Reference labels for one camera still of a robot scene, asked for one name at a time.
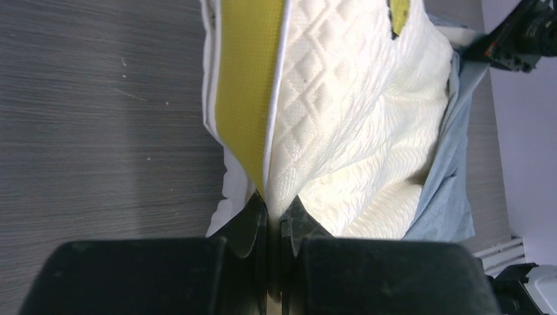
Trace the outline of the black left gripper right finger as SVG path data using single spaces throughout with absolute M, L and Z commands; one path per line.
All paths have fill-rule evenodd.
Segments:
M 293 200 L 280 219 L 283 314 L 498 314 L 456 243 L 335 238 Z

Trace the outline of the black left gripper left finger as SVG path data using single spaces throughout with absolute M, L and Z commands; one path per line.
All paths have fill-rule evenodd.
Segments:
M 264 314 L 267 209 L 253 194 L 210 237 L 71 241 L 21 314 Z

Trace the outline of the blue pillowcase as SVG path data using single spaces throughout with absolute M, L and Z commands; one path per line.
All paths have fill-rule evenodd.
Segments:
M 449 102 L 434 161 L 404 240 L 461 242 L 475 234 L 466 193 L 467 130 L 472 95 L 489 66 L 463 59 L 464 51 L 483 32 L 432 14 L 428 17 L 454 50 L 448 80 Z

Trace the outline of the cream pillow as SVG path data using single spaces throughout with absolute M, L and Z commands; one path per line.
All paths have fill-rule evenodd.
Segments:
M 259 193 L 336 237 L 403 239 L 434 161 L 453 47 L 422 1 L 202 1 L 203 121 L 223 146 L 208 235 Z

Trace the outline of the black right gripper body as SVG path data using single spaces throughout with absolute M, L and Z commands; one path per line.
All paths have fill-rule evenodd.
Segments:
M 556 56 L 556 2 L 521 0 L 489 34 L 464 49 L 463 59 L 509 72 L 529 73 Z

